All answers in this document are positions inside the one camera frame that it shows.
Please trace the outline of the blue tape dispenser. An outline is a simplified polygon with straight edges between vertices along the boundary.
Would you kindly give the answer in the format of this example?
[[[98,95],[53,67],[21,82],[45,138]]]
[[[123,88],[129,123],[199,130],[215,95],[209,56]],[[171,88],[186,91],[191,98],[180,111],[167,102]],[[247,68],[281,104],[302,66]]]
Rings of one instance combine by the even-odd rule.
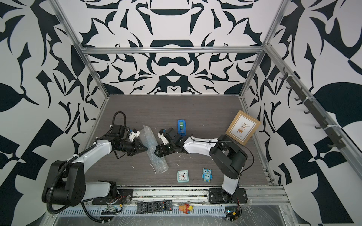
[[[181,136],[186,135],[186,125],[185,120],[181,119],[177,121],[178,134]]]

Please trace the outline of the clear bubble wrap sheet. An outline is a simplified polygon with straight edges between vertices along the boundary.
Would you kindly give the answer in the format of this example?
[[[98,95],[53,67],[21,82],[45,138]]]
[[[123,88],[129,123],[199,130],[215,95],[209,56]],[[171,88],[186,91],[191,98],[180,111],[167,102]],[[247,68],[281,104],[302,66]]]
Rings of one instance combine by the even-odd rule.
[[[169,166],[164,157],[155,155],[158,142],[152,129],[149,126],[144,125],[143,129],[140,131],[139,138],[142,144],[147,148],[147,155],[154,172],[156,174],[165,173],[169,169]]]

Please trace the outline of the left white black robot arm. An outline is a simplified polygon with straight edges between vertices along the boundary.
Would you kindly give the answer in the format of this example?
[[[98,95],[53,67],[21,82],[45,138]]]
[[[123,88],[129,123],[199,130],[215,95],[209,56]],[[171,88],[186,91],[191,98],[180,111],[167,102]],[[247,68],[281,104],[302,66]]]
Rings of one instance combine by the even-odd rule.
[[[109,130],[97,138],[90,147],[79,154],[74,154],[68,160],[55,161],[51,165],[41,197],[48,213],[58,214],[68,207],[94,198],[109,197],[111,200],[117,198],[115,182],[87,182],[85,174],[95,163],[110,153],[114,153],[116,158],[120,159],[118,152],[134,156],[147,151],[147,147],[140,141],[140,131],[131,130],[127,126],[127,120],[124,120],[122,125],[116,124],[118,115],[125,116],[125,113],[116,112]]]

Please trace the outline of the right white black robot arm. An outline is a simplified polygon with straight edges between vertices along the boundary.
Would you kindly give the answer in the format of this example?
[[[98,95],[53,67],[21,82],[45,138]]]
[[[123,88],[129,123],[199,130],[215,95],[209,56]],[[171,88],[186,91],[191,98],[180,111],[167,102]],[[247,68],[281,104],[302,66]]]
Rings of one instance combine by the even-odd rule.
[[[154,154],[161,158],[173,153],[200,154],[211,157],[223,173],[222,194],[234,195],[248,155],[246,147],[238,145],[228,136],[203,139],[194,136],[182,136],[173,128],[160,130],[157,134],[162,144],[156,147]]]

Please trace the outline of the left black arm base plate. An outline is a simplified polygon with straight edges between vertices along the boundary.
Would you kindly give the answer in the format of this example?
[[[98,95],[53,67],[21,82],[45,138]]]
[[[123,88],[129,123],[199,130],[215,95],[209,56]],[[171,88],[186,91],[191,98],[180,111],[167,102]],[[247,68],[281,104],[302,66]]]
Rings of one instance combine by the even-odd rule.
[[[92,200],[93,205],[119,205],[129,204],[133,199],[132,189],[118,189],[115,195],[111,193],[106,197],[98,197]]]

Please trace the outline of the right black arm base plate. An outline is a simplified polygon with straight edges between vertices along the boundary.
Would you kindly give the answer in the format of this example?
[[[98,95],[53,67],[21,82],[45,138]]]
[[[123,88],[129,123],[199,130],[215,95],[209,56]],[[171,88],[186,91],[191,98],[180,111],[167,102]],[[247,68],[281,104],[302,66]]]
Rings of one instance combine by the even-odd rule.
[[[233,195],[228,194],[221,188],[209,188],[208,200],[211,204],[245,204],[248,202],[248,196],[244,188],[237,188]]]

